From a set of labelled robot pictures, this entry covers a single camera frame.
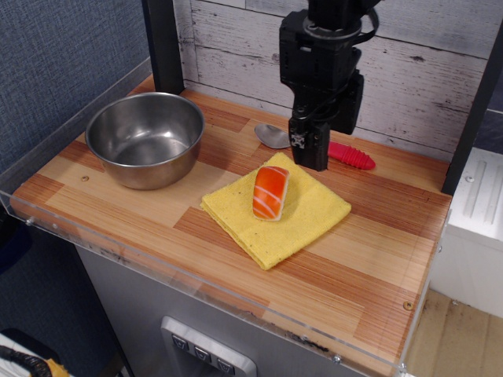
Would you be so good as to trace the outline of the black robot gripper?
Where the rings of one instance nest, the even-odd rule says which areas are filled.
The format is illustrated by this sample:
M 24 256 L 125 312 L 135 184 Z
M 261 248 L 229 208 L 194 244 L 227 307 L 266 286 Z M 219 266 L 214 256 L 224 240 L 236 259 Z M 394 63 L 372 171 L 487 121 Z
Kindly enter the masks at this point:
M 354 132 L 364 82 L 357 69 L 362 52 L 355 47 L 361 18 L 300 10 L 281 22 L 280 78 L 294 93 L 288 137 L 298 165 L 326 170 L 330 129 Z

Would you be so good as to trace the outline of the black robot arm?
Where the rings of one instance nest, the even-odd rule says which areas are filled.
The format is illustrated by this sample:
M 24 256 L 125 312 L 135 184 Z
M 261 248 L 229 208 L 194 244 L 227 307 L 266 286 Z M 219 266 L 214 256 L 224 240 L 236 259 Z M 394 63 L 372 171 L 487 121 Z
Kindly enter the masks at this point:
M 326 170 L 332 131 L 352 134 L 364 77 L 358 45 L 379 27 L 375 1 L 310 1 L 279 29 L 280 80 L 294 94 L 288 137 L 295 163 Z

